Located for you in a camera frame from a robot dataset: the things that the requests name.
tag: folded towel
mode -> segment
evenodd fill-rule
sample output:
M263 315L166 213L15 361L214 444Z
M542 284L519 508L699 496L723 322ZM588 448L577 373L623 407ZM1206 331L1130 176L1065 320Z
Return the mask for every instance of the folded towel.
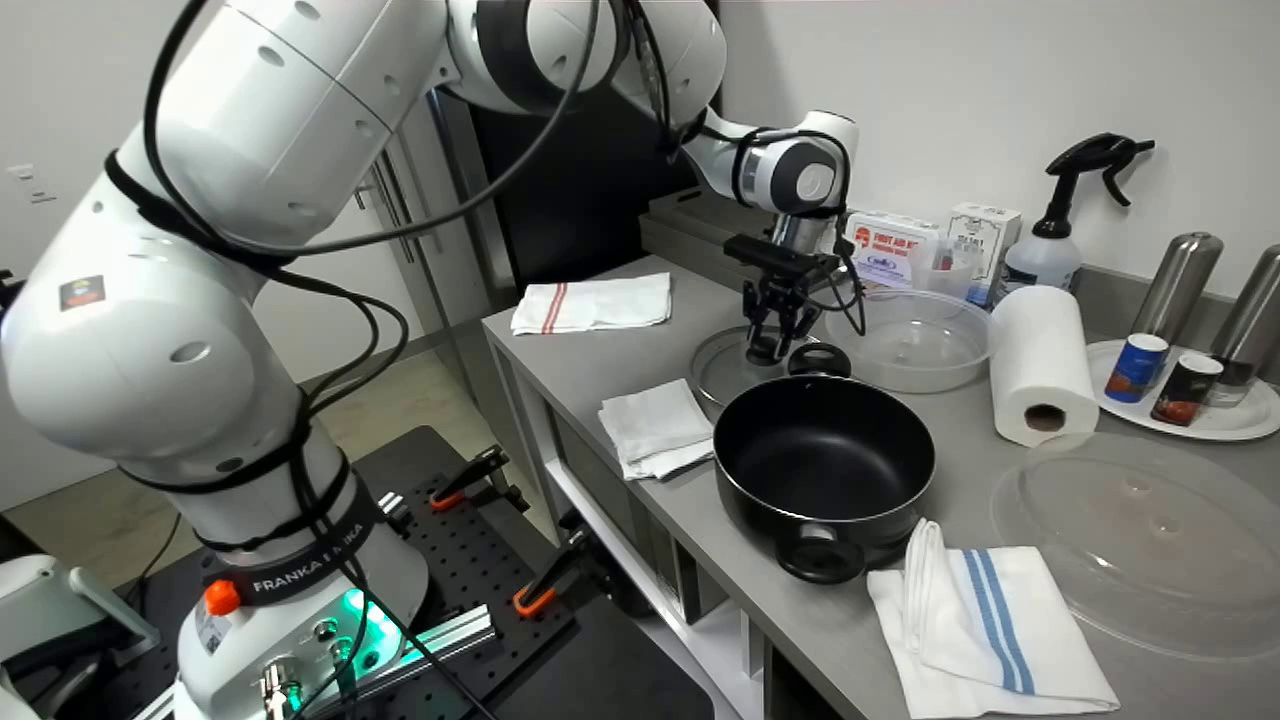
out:
M675 466L711 455L711 424L685 381L606 401L600 424L618 448L623 481L665 481Z
M512 331L655 329L673 315L673 270L579 284L529 284Z
M1037 546L950 552L919 518L869 591L911 716L1120 708Z

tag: paper towel roll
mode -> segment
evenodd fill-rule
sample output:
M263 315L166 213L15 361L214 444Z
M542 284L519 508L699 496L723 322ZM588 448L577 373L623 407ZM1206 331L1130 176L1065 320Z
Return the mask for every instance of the paper towel roll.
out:
M1096 431L1082 305L1065 289L1033 284L1003 295L988 322L994 410L1011 444L1072 444Z

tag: pan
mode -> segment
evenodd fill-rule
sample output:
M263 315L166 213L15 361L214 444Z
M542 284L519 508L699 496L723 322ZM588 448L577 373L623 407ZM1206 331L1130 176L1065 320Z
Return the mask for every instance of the pan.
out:
M903 552L931 461L919 416L854 382L833 342L798 346L786 381L747 389L718 421L723 508L813 583L843 583Z

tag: stainless steel container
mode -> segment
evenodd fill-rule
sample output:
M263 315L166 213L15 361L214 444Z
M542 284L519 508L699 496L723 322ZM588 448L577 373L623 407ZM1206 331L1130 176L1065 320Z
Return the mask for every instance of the stainless steel container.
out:
M1186 231L1169 241L1155 281L1130 331L1154 331L1175 342L1221 254L1226 241L1207 231Z
M1240 403L1255 381L1280 352L1280 244L1274 244L1246 292L1232 305L1227 322L1213 339L1213 357L1226 363L1226 376L1213 390L1213 403Z

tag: white plate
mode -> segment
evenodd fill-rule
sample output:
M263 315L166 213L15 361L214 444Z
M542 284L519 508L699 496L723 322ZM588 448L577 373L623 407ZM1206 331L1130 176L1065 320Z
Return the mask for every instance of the white plate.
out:
M1180 346L1169 346L1169 363L1165 363L1162 381L1154 381L1145 401L1137 401L1137 403L1120 403L1120 401L1103 397L1103 382L1115 369L1120 346L1124 346L1124 339L1087 342L1091 390L1108 416L1120 416L1130 424L1139 424L1139 426L1154 426L1165 435L1188 435L1188 441L1213 441L1213 444L1261 441L1280 426L1280 397L1263 381L1255 381L1235 407L1206 403L1206 410L1188 426L1162 424L1162 421L1154 421L1154 403L1155 403Z

